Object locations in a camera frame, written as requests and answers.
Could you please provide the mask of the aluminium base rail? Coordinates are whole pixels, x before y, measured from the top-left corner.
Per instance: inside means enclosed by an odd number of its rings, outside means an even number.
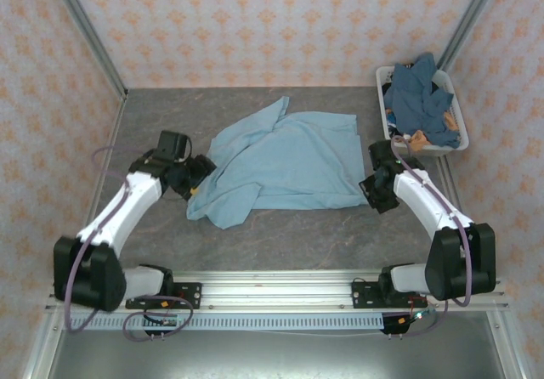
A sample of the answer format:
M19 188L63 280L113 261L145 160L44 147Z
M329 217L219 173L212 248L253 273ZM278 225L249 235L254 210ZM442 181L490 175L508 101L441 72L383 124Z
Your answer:
M202 284L199 311L211 313L346 313L353 280L376 281L379 269L193 271L176 282Z

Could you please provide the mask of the white plastic laundry basket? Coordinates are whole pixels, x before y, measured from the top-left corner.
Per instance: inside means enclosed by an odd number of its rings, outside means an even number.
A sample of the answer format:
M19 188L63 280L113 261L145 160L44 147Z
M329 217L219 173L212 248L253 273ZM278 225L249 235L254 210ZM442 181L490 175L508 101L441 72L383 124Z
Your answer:
M382 87L386 83L391 83L392 75L394 74L393 65L385 65L378 67L376 70L376 83L377 83L377 95L378 102L380 105L380 114L382 122L382 132L383 137L386 140L390 140L389 131L388 131L388 121L386 115L386 109L383 101L383 90ZM453 99L450 104L450 115L453 117L456 125L459 129L459 140L460 144L456 149L451 147L440 147L436 145L426 145L419 152L419 155L422 156L434 156L440 157L446 154L449 154L452 151L463 151L469 146L468 132L465 126L464 119L462 117L462 111L456 96L456 90L453 86L450 76L442 70L437 70L433 76L433 82L441 89L445 90L447 93L453 94Z

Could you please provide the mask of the aluminium table side rail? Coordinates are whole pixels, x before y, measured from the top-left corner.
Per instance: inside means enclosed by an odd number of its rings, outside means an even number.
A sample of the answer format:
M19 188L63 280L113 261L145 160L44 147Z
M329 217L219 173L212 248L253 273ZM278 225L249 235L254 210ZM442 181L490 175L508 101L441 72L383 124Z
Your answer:
M437 166L439 169L439 175L443 185L444 195L446 198L460 211L462 210L462 203L460 196L456 190L456 183L451 171L450 164L446 156L440 156L437 158Z
M84 221L85 224L91 223L94 219L105 180L107 178L121 177L118 171L110 170L109 165L113 153L113 148L115 147L117 134L121 126L122 115L126 105L126 100L126 98L122 99L118 106L115 120L112 123L112 128L106 145L103 147L99 147L97 150L92 152L90 156L93 169L98 175L93 189L92 199L88 205L88 214Z

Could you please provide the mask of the aluminium frame post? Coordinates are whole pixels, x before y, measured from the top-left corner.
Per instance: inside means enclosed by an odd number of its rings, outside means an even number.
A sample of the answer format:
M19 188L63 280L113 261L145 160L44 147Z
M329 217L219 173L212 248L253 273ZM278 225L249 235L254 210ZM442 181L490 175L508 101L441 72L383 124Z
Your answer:
M99 38L98 32L95 30L93 22L85 11L82 2L80 0L63 0L63 2L111 86L122 99L125 99L128 95L128 88L123 83L117 68L109 56L105 45Z
M462 45L467 40L471 30L488 2L489 0L470 0L457 28L439 58L439 69L447 71L453 65L456 56L461 51Z

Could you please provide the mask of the light blue t-shirt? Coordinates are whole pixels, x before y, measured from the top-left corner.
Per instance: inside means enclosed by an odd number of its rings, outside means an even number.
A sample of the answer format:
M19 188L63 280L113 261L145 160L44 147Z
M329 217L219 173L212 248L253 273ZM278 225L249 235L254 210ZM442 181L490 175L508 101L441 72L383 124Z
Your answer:
M222 130L208 157L215 170L190 198L186 217L228 229L253 210L342 209L367 203L357 117L290 112L282 97Z

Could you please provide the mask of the orange cloth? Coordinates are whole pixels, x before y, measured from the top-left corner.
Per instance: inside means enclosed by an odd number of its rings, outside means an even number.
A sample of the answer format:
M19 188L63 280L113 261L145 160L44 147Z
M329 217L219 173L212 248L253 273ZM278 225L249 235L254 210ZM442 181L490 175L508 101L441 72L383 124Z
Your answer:
M422 130L417 130L409 139L408 143L414 152L422 151L431 143L428 141Z

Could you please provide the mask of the dark blue t-shirt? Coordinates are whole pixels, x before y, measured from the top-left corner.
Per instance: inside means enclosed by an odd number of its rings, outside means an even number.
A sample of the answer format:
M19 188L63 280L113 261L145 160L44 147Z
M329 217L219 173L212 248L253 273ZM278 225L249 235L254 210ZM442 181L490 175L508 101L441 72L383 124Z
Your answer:
M412 66L397 64L391 85L383 95L384 106L395 116L400 135L422 135L431 145L457 148L460 131L446 121L454 94L435 87L434 55L420 54Z

